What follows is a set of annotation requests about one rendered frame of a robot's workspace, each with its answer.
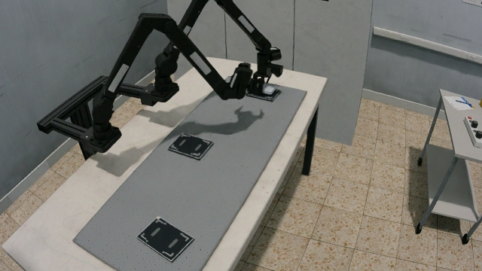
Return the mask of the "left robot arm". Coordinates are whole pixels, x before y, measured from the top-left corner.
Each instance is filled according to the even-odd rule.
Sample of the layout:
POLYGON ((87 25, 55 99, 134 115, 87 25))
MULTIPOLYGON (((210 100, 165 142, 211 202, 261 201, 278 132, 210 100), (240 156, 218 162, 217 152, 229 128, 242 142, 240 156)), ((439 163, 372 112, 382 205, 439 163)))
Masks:
MULTIPOLYGON (((190 3, 178 25, 187 36, 208 1, 209 0, 192 0, 190 3)), ((217 2, 216 4, 247 34, 255 49, 259 51, 259 53, 257 53, 257 63, 268 64, 260 65, 260 75, 268 75, 272 72, 279 78, 283 73, 283 65, 277 65, 271 62, 282 58, 280 49, 271 47, 271 43, 256 29, 245 14, 234 4, 233 0, 216 0, 215 2, 217 2)), ((154 82, 155 88, 150 92, 151 96, 164 99, 178 87, 178 83, 172 82, 169 75, 173 75, 178 68, 177 60, 179 54, 180 51, 170 41, 163 52, 157 55, 155 59, 157 67, 154 68, 156 74, 154 82)))

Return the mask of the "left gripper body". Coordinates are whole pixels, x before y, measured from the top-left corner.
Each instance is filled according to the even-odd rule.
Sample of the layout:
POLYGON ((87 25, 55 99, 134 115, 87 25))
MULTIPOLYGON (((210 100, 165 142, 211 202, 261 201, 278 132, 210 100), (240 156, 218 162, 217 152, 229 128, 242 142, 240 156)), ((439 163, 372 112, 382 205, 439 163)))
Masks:
POLYGON ((257 71, 253 74, 253 79, 258 79, 258 77, 261 77, 263 79, 268 78, 269 76, 272 75, 272 72, 270 72, 268 75, 260 75, 260 65, 266 65, 266 64, 259 64, 257 63, 257 71))

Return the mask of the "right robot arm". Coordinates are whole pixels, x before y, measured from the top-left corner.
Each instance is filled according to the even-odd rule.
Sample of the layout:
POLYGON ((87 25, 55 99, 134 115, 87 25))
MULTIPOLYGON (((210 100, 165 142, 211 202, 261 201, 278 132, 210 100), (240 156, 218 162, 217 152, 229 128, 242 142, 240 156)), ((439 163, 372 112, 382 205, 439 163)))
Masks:
POLYGON ((104 148, 120 132, 118 127, 109 123, 114 113, 113 102, 133 61, 153 29, 166 35, 222 100, 242 99, 253 87, 253 70, 250 63, 241 62, 235 68, 230 83, 226 82, 170 15, 140 13, 138 19, 108 80, 101 92, 93 98, 93 136, 89 143, 98 148, 104 148))

